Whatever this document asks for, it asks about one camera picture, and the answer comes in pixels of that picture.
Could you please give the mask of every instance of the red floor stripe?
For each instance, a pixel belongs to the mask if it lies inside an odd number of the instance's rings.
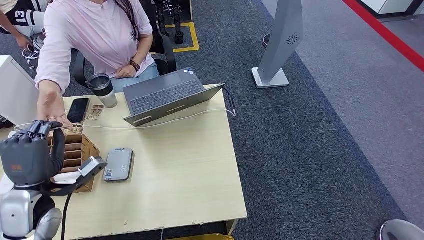
[[[381,22],[379,22],[371,13],[363,8],[356,0],[343,0],[356,14],[359,15],[371,28],[382,36],[390,45],[398,50],[405,58],[413,63],[417,68],[424,72],[424,57],[414,51],[398,36],[391,32]]]

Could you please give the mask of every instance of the speaker grille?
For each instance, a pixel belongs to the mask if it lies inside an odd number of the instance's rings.
[[[285,41],[288,45],[295,44],[298,41],[298,36],[296,34],[293,34],[287,38]]]

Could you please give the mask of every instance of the silver power bank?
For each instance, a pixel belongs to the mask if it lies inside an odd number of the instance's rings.
[[[130,177],[133,161],[131,148],[115,148],[107,155],[107,166],[104,169],[103,180],[106,182],[125,181]]]

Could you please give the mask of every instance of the robot finger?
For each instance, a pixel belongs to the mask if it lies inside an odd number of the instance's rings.
[[[44,137],[47,137],[51,130],[58,129],[62,126],[63,126],[63,124],[58,122],[58,121],[46,121],[40,127],[40,130],[38,131],[38,133],[43,135]]]
[[[45,121],[41,121],[41,120],[33,121],[31,126],[28,128],[28,133],[30,133],[32,136],[38,134],[40,126],[43,124],[43,122]]]
[[[19,137],[19,143],[21,144],[28,144],[31,143],[32,139],[29,135],[25,134]]]
[[[9,143],[16,144],[19,142],[19,135],[15,134],[9,138]]]
[[[51,169],[52,176],[57,175],[64,168],[65,159],[65,134],[62,129],[56,129],[53,132],[53,149],[51,151]]]

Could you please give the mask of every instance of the chair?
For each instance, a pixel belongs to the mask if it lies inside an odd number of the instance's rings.
[[[154,60],[159,74],[162,76],[177,71],[177,62],[171,40],[169,37],[162,35],[159,32],[156,24],[156,7],[152,4],[151,0],[140,0],[140,3],[150,20],[150,25],[153,27],[153,43],[151,45],[150,52],[163,54],[166,57],[166,61],[160,59]],[[87,88],[87,79],[84,74],[85,65],[86,58],[81,52],[78,52],[75,60],[75,66],[73,68],[73,74],[76,82]]]

